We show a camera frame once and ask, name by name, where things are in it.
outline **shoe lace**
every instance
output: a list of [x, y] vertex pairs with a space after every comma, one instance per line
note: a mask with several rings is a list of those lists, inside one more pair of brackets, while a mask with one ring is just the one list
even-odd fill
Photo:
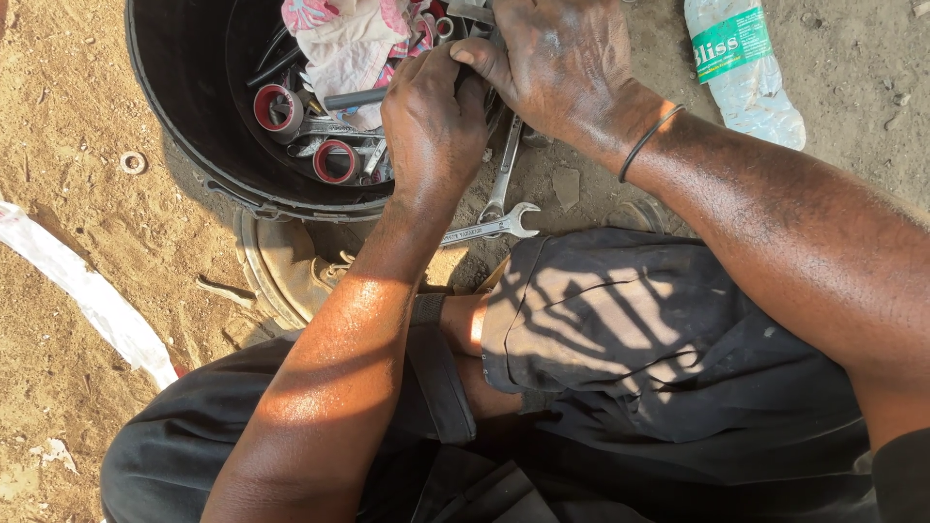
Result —
[[348, 252], [341, 250], [339, 256], [345, 263], [333, 263], [329, 267], [326, 267], [325, 273], [327, 276], [333, 277], [336, 275], [336, 271], [344, 270], [348, 271], [352, 268], [352, 263], [355, 262], [355, 257]]

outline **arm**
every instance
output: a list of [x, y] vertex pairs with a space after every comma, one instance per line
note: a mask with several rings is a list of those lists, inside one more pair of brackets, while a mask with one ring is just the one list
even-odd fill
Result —
[[[452, 48], [527, 124], [613, 173], [673, 104], [630, 74], [612, 0], [498, 0], [510, 56]], [[873, 449], [930, 427], [930, 219], [806, 154], [678, 113], [627, 181], [701, 235], [733, 279], [850, 376]]]
[[406, 60], [381, 113], [396, 189], [219, 473], [202, 521], [354, 521], [393, 415], [410, 307], [487, 142], [480, 79], [448, 48]]

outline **sandy ground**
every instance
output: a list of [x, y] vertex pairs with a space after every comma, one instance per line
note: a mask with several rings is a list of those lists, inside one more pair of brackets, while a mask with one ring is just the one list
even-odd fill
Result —
[[[908, 0], [764, 2], [791, 99], [807, 122], [809, 154], [848, 168], [920, 208], [930, 208], [930, 16]], [[650, 87], [719, 121], [709, 91], [692, 80], [680, 0], [639, 0], [629, 11], [633, 69]], [[205, 294], [194, 280], [245, 287], [231, 230], [233, 205], [201, 188], [196, 169], [166, 142], [126, 55], [115, 0], [0, 0], [0, 193], [79, 252], [139, 309], [175, 363], [198, 367], [272, 336], [267, 318]], [[897, 94], [910, 104], [897, 106]], [[885, 128], [886, 122], [894, 124]], [[145, 153], [138, 176], [116, 165]], [[459, 208], [484, 206], [496, 157]], [[580, 202], [563, 211], [558, 169], [580, 172]], [[528, 220], [547, 234], [597, 225], [632, 195], [590, 160], [557, 143], [527, 151], [511, 202], [538, 204]], [[678, 234], [687, 228], [673, 223]], [[314, 227], [332, 258], [357, 249], [370, 225]], [[510, 239], [441, 253], [434, 285], [478, 283]], [[99, 469], [119, 427], [156, 393], [88, 325], [73, 302], [9, 248], [0, 247], [0, 519], [98, 522]], [[40, 465], [30, 449], [50, 437], [76, 473]]]

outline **fabric rag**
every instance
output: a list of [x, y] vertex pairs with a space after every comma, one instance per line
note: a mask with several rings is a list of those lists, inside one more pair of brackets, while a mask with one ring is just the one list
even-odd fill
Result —
[[[432, 49], [432, 0], [285, 0], [281, 16], [309, 61], [317, 98], [390, 84], [389, 59], [416, 57]], [[381, 127], [381, 104], [327, 111], [361, 130]]]

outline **water bottle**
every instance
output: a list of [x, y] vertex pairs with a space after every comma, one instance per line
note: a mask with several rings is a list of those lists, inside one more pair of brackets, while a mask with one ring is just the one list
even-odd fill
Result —
[[800, 151], [804, 119], [781, 85], [761, 0], [684, 0], [697, 77], [727, 127]]

